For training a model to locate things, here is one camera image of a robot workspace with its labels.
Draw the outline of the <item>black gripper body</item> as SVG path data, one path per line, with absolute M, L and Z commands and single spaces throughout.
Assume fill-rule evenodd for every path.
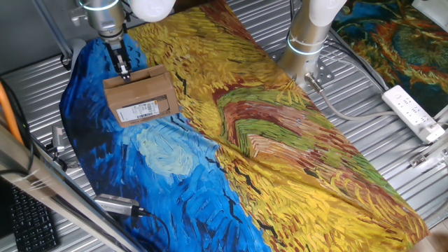
M 123 36 L 106 38 L 105 43 L 114 67 L 130 67 L 130 59 Z

